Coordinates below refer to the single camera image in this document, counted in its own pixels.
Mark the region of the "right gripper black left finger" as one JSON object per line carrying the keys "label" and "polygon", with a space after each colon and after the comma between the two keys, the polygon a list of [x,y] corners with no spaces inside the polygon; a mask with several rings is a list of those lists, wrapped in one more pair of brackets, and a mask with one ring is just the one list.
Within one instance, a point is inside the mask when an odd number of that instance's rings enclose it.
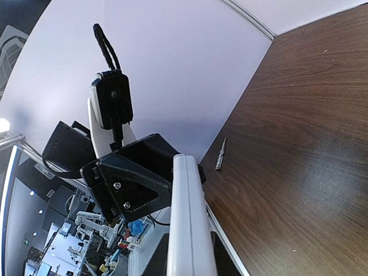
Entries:
{"label": "right gripper black left finger", "polygon": [[153,256],[143,272],[143,276],[166,276],[169,234],[162,236]]}

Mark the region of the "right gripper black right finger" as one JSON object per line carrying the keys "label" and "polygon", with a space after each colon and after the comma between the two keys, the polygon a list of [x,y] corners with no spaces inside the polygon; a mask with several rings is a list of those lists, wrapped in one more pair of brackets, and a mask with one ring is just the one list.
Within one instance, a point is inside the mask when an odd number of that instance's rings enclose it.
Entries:
{"label": "right gripper black right finger", "polygon": [[211,232],[214,257],[218,276],[241,276],[230,255],[215,231]]}

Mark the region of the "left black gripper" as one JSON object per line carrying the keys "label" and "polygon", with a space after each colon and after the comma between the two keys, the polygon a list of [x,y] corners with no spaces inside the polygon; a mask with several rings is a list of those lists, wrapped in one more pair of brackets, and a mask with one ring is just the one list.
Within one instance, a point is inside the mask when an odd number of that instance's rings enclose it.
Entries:
{"label": "left black gripper", "polygon": [[84,165],[80,174],[106,221],[133,222],[171,205],[178,153],[155,133]]}

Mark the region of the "white remote control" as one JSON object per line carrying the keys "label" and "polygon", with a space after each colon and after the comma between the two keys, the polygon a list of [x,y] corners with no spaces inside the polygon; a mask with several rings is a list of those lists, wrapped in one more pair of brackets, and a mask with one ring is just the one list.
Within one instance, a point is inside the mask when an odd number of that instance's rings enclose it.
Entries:
{"label": "white remote control", "polygon": [[173,158],[166,274],[217,275],[198,164],[190,155]]}

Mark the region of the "clear handle screwdriver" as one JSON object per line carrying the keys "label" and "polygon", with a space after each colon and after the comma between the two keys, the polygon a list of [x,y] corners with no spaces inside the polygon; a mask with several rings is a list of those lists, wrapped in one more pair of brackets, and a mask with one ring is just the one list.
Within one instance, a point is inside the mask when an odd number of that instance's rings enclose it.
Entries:
{"label": "clear handle screwdriver", "polygon": [[227,144],[227,138],[225,137],[224,140],[223,140],[221,149],[219,151],[217,160],[216,160],[216,165],[215,165],[215,170],[216,171],[220,171],[221,168],[222,168],[222,163],[223,163],[223,159],[224,159],[226,144]]}

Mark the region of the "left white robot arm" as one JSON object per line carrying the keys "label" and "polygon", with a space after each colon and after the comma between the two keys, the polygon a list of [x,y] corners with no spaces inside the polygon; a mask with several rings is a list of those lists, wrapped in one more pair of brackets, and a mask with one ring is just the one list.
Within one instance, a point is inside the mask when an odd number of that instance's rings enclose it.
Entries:
{"label": "left white robot arm", "polygon": [[66,179],[84,179],[109,223],[132,222],[171,205],[173,158],[178,151],[160,134],[148,135],[97,158],[90,132],[78,122],[59,122],[42,153]]}

